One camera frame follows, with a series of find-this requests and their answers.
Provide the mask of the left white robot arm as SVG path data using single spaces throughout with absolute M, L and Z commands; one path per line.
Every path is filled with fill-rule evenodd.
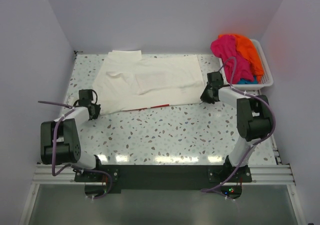
M 97 92 L 93 89 L 79 90 L 78 99 L 71 105 L 42 100 L 39 103 L 67 109 L 59 118 L 45 121 L 40 126 L 42 163 L 51 166 L 54 177 L 71 167 L 86 170 L 88 178 L 99 181 L 104 175 L 104 169 L 99 166 L 100 160 L 97 155 L 82 151 L 80 142 L 82 126 L 100 115 Z

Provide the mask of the white t shirt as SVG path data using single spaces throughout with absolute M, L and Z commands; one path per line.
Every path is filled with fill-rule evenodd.
M 92 84 L 104 115 L 159 106 L 199 104 L 205 89 L 196 55 L 147 57 L 113 50 Z

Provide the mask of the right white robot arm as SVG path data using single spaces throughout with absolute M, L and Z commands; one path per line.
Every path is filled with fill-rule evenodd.
M 236 110 L 236 128 L 239 137 L 232 152 L 218 175 L 235 181 L 248 167 L 256 146 L 265 141 L 275 130 L 274 114 L 265 95 L 252 95 L 224 84 L 220 72 L 207 74 L 206 87 L 200 96 L 202 102 L 226 103 Z

